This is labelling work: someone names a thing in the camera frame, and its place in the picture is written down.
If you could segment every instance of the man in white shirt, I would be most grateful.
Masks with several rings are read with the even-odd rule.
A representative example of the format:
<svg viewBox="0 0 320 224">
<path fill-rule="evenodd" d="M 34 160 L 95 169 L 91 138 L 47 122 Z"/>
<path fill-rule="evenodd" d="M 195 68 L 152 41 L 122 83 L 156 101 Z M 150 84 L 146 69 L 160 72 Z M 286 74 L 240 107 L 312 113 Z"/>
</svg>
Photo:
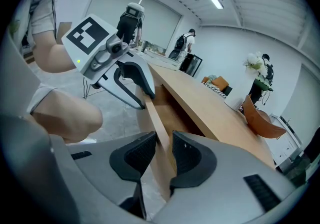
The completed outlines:
<svg viewBox="0 0 320 224">
<path fill-rule="evenodd" d="M 190 29 L 188 33 L 181 35 L 175 45 L 174 50 L 170 53 L 169 58 L 183 62 L 187 53 L 191 53 L 191 45 L 195 43 L 195 30 Z"/>
<path fill-rule="evenodd" d="M 177 58 L 177 61 L 182 63 L 187 56 L 187 53 L 191 53 L 191 46 L 195 43 L 195 33 L 196 31 L 194 29 L 190 29 L 187 34 L 184 34 L 183 36 L 186 38 L 186 47 L 184 50 L 180 51 L 180 54 Z"/>
</svg>

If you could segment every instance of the vent grille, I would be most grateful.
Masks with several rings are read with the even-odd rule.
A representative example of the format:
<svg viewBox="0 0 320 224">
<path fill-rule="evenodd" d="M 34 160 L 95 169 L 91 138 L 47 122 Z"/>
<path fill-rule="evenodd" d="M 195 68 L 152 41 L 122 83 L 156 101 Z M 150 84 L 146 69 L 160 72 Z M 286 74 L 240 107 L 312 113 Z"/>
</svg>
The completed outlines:
<svg viewBox="0 0 320 224">
<path fill-rule="evenodd" d="M 89 155 L 92 155 L 92 154 L 89 151 L 84 151 L 84 152 L 72 154 L 71 157 L 73 160 L 78 160 L 78 159 L 87 157 Z"/>
<path fill-rule="evenodd" d="M 244 180 L 265 211 L 271 210 L 280 203 L 279 198 L 272 192 L 259 175 L 247 176 L 244 177 Z"/>
</svg>

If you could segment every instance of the white cabinet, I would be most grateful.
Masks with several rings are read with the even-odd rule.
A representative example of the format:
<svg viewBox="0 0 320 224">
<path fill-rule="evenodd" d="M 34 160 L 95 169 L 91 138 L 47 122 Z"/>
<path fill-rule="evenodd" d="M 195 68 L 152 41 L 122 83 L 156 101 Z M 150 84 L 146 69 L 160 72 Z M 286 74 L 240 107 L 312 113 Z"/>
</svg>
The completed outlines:
<svg viewBox="0 0 320 224">
<path fill-rule="evenodd" d="M 294 135 L 281 120 L 275 119 L 273 124 L 287 130 L 287 132 L 278 139 L 265 139 L 270 148 L 274 161 L 277 165 L 280 165 L 292 155 L 292 153 L 300 146 L 300 144 L 298 141 L 296 141 Z"/>
</svg>

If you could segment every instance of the white flower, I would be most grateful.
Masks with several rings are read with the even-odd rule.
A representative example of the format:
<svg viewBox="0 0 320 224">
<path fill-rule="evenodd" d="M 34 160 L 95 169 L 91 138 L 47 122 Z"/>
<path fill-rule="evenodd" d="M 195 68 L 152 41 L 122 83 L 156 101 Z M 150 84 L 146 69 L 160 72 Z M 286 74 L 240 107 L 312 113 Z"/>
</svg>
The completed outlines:
<svg viewBox="0 0 320 224">
<path fill-rule="evenodd" d="M 262 58 L 257 58 L 256 63 L 257 63 L 257 64 L 261 64 L 261 65 L 265 65 L 265 62 L 263 61 Z"/>
<path fill-rule="evenodd" d="M 248 63 L 251 65 L 255 65 L 258 61 L 258 57 L 255 54 L 250 53 L 247 57 Z"/>
<path fill-rule="evenodd" d="M 259 57 L 259 58 L 262 58 L 262 53 L 260 52 L 260 51 L 257 51 L 256 53 L 255 53 L 255 55 L 257 56 L 257 57 Z"/>
<path fill-rule="evenodd" d="M 264 77 L 267 76 L 268 74 L 268 70 L 264 64 L 260 66 L 260 68 L 258 69 L 258 72 L 261 73 Z"/>
</svg>

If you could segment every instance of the vase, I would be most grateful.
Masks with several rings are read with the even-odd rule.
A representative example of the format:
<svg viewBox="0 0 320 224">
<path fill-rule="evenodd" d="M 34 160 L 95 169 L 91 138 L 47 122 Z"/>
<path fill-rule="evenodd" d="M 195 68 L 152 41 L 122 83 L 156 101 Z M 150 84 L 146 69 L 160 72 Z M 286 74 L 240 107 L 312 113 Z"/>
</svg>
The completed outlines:
<svg viewBox="0 0 320 224">
<path fill-rule="evenodd" d="M 224 100 L 224 102 L 235 111 L 237 111 L 245 101 L 246 95 L 249 94 L 252 84 L 259 74 L 259 72 L 253 68 L 247 67 L 245 70 L 242 79 Z"/>
</svg>

